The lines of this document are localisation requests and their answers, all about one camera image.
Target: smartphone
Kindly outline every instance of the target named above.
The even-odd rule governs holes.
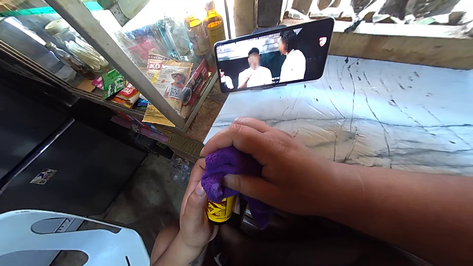
[[[333,25],[333,18],[323,18],[215,43],[221,91],[266,89],[321,78]]]

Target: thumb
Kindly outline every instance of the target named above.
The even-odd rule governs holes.
[[[268,203],[278,195],[277,187],[261,177],[227,174],[223,184],[240,193]]]
[[[205,208],[207,207],[207,195],[199,182],[194,191],[189,195],[184,209],[185,219],[203,221]]]

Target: bottle label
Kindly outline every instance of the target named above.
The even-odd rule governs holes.
[[[231,196],[224,198],[222,202],[215,203],[209,200],[207,207],[207,216],[213,222],[225,222],[232,216],[233,205],[235,204],[235,197]]]
[[[218,25],[209,27],[207,26],[207,33],[209,35],[210,49],[213,53],[213,45],[221,40],[225,40],[225,28],[223,27],[223,21]]]

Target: purple cloth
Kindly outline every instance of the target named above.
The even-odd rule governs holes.
[[[205,157],[205,171],[201,179],[207,197],[219,203],[223,198],[239,194],[238,191],[223,186],[226,174],[261,176],[263,166],[251,155],[243,153],[231,146],[219,149]],[[260,229],[266,228],[273,208],[257,199],[246,197],[251,215]]]

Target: yellow bottle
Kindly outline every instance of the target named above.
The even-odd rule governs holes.
[[[192,43],[192,49],[195,55],[205,55],[209,52],[209,44],[205,35],[205,29],[202,21],[194,16],[189,15],[184,19],[187,28],[187,36]]]
[[[226,223],[232,216],[235,197],[236,196],[224,198],[220,203],[214,203],[209,200],[207,206],[207,216],[209,220],[214,224]]]
[[[225,28],[223,26],[222,16],[215,11],[215,3],[213,1],[205,5],[205,10],[207,11],[207,16],[204,19],[204,26],[207,30],[210,49],[212,50],[212,54],[214,54],[213,45],[218,41],[226,39]]]

